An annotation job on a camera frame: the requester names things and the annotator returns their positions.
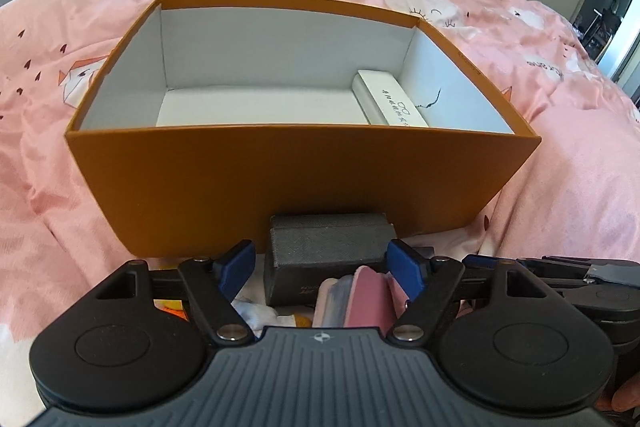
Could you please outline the orange crochet carrot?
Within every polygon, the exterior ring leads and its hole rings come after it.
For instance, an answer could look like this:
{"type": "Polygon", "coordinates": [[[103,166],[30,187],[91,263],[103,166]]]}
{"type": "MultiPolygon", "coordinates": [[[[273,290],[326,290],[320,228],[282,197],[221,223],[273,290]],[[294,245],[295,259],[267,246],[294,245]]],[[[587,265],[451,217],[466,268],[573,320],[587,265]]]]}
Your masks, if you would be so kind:
{"type": "Polygon", "coordinates": [[[183,319],[184,321],[190,321],[181,300],[155,299],[154,306],[156,306],[157,309],[160,309],[160,311],[175,315],[175,317],[180,317],[180,319],[183,319]]]}

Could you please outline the pink mini backpack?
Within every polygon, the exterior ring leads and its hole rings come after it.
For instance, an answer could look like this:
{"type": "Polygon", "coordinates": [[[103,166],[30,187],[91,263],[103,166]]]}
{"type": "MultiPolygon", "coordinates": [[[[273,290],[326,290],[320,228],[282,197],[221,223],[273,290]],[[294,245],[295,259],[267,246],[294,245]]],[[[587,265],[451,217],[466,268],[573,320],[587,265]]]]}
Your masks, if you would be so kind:
{"type": "Polygon", "coordinates": [[[327,279],[319,288],[312,326],[316,329],[378,329],[387,335],[409,298],[390,273],[361,265],[352,275],[327,279]]]}

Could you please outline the black textured gift box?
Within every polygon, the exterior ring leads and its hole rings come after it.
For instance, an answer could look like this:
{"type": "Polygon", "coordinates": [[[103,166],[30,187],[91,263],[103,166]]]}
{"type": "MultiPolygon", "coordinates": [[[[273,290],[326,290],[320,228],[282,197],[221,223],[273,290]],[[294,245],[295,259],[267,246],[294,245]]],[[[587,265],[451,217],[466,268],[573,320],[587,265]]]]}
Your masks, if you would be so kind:
{"type": "Polygon", "coordinates": [[[270,307],[312,305],[322,282],[382,268],[396,237],[383,213],[277,216],[271,219],[264,286],[270,307]]]}

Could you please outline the white glasses case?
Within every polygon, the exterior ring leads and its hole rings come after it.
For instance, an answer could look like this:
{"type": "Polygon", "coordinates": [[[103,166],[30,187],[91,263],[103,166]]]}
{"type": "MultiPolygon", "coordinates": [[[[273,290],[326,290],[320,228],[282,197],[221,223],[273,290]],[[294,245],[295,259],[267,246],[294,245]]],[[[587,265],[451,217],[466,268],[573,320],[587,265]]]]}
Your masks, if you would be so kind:
{"type": "Polygon", "coordinates": [[[359,69],[352,80],[352,93],[369,124],[428,127],[409,95],[389,72],[359,69]]]}

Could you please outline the pink patterned duvet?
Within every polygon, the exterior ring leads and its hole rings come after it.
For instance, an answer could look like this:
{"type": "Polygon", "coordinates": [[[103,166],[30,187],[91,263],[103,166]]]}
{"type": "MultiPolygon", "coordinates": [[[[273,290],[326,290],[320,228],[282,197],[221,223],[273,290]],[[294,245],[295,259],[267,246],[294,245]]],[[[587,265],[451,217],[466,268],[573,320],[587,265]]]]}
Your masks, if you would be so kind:
{"type": "Polygon", "coordinates": [[[32,340],[132,257],[382,212],[450,255],[639,256],[639,113],[528,0],[13,0],[1,421],[32,340]]]}

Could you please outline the orange cardboard box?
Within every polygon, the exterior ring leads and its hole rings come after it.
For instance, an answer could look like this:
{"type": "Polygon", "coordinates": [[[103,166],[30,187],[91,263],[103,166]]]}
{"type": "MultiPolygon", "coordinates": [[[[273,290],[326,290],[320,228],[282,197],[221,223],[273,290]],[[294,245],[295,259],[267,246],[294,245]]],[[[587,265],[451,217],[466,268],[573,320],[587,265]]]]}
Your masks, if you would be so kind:
{"type": "Polygon", "coordinates": [[[467,225],[539,145],[420,17],[338,0],[154,0],[65,139],[140,258],[269,241],[274,216],[384,213],[401,236],[467,225]],[[389,72],[427,128],[369,124],[359,69],[389,72]]]}

